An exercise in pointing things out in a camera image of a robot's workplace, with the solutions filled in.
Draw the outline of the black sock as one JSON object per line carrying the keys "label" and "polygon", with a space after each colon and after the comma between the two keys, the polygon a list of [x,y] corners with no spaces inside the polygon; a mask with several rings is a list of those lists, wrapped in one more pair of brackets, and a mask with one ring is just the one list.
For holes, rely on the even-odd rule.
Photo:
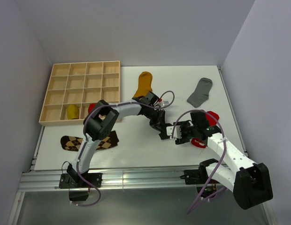
{"label": "black sock", "polygon": [[168,130],[167,128],[164,128],[160,131],[159,137],[161,140],[167,140],[170,139],[170,136],[168,135]]}

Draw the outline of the yellow bear sock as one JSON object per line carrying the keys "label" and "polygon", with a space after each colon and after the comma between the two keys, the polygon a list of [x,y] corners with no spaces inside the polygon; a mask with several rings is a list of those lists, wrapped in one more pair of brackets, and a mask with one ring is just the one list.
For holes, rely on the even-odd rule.
{"label": "yellow bear sock", "polygon": [[67,107],[67,118],[68,118],[68,120],[79,119],[79,108],[76,105],[70,104]]}

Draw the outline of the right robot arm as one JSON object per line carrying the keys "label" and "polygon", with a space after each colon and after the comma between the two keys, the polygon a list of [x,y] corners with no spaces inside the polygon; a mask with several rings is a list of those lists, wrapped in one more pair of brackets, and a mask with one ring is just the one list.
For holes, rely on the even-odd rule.
{"label": "right robot arm", "polygon": [[256,163],[235,147],[225,136],[220,123],[211,126],[203,110],[189,110],[191,121],[176,120],[171,137],[176,144],[197,138],[214,151],[220,159],[208,159],[197,169],[198,179],[207,186],[211,180],[233,193],[244,210],[273,199],[269,170],[264,163]]}

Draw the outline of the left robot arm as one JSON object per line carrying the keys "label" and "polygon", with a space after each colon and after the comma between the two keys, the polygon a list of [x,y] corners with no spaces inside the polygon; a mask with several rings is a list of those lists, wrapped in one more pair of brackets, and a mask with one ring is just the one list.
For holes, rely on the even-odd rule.
{"label": "left robot arm", "polygon": [[105,100],[99,101],[83,122],[85,139],[77,157],[67,168],[70,182],[75,187],[85,185],[87,181],[85,173],[90,168],[96,148],[104,138],[108,137],[117,120],[127,116],[143,115],[149,119],[150,127],[159,131],[162,140],[168,139],[167,127],[171,124],[165,122],[164,106],[161,108],[154,106],[158,100],[158,96],[150,91],[145,96],[134,97],[119,104],[110,104]]}

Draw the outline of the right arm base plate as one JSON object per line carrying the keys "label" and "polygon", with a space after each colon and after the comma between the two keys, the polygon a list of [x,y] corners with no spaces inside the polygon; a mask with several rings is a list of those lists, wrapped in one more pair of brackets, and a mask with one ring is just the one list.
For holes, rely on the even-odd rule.
{"label": "right arm base plate", "polygon": [[200,169],[184,170],[184,174],[180,176],[180,179],[184,180],[186,185],[205,184],[208,175]]}

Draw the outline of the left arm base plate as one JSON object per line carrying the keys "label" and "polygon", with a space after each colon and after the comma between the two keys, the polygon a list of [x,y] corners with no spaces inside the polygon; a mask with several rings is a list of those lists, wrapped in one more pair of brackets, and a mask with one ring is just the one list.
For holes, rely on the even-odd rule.
{"label": "left arm base plate", "polygon": [[[95,187],[101,187],[102,182],[102,173],[84,173],[83,177],[89,183],[93,184]],[[67,174],[63,173],[60,177],[59,188],[68,189],[68,188],[89,188],[91,187],[86,181],[83,181],[78,175],[75,175],[75,179]]]}

